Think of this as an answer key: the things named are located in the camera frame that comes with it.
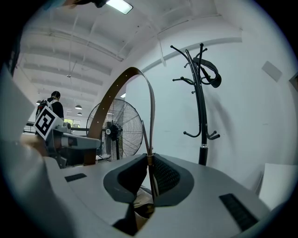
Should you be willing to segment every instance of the fan grille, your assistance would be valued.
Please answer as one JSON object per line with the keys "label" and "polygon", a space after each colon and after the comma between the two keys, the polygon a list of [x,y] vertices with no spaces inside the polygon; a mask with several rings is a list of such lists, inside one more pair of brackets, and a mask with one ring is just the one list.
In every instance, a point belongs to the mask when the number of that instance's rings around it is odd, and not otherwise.
{"label": "fan grille", "polygon": [[[87,120],[87,128],[90,128],[99,104],[92,110]],[[125,158],[134,155],[140,148],[143,138],[142,122],[135,108],[124,100],[114,99],[103,123],[101,139],[102,146],[97,150],[97,155],[113,161],[116,160],[116,141],[112,140],[105,130],[112,125],[122,128],[119,135],[119,157]]]}

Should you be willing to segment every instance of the white ceiling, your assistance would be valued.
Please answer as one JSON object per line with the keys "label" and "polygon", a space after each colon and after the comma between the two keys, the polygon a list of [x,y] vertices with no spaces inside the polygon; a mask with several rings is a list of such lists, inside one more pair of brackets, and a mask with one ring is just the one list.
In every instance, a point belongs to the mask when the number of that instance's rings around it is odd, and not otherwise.
{"label": "white ceiling", "polygon": [[99,89],[129,52],[157,33],[191,18],[217,14],[214,0],[127,0],[124,15],[105,5],[40,11],[25,28],[18,67],[41,99],[58,90],[64,108],[87,117]]}

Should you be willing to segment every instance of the fan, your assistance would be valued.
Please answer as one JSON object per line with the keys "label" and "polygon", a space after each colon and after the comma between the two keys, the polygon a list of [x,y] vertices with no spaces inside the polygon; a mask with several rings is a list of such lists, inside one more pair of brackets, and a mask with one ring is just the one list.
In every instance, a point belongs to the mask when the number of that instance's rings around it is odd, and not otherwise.
{"label": "fan", "polygon": [[[87,128],[90,128],[99,104],[91,111]],[[102,145],[96,155],[102,159],[113,161],[134,155],[143,139],[141,118],[135,108],[124,100],[114,99],[98,139]]]}

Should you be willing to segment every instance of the fluorescent light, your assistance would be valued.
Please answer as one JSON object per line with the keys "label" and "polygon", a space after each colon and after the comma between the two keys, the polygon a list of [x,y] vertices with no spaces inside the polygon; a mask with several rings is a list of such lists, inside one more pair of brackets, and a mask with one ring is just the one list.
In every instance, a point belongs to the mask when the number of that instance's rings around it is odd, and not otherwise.
{"label": "fluorescent light", "polygon": [[123,14],[129,13],[132,9],[132,6],[123,0],[109,0],[108,5],[122,12]]}
{"label": "fluorescent light", "polygon": [[75,109],[78,109],[78,110],[82,110],[82,106],[81,105],[76,105],[74,108]]}

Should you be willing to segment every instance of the brown leather strap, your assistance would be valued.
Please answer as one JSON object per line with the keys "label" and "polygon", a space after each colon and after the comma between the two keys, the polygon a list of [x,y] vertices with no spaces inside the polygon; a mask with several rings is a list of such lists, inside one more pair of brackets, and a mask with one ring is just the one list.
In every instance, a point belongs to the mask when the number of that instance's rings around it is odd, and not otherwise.
{"label": "brown leather strap", "polygon": [[[92,120],[91,126],[89,128],[88,137],[89,138],[96,138],[98,139],[100,137],[100,134],[102,132],[102,126],[104,123],[104,120],[106,118],[106,115],[108,113],[108,110],[120,91],[120,89],[123,87],[123,85],[132,77],[136,75],[142,75],[149,87],[150,92],[150,99],[151,99],[151,118],[150,118],[150,138],[149,138],[149,154],[152,155],[152,137],[153,137],[153,125],[154,125],[154,116],[155,116],[155,98],[154,93],[151,84],[149,83],[146,76],[137,68],[130,67],[127,70],[125,70],[112,84],[112,86],[108,89],[106,95],[103,97],[100,105],[97,108],[97,111],[94,115],[94,118]],[[84,165],[93,165],[95,164],[95,157],[96,157],[96,150],[90,150],[87,153],[85,153],[84,157]]]}

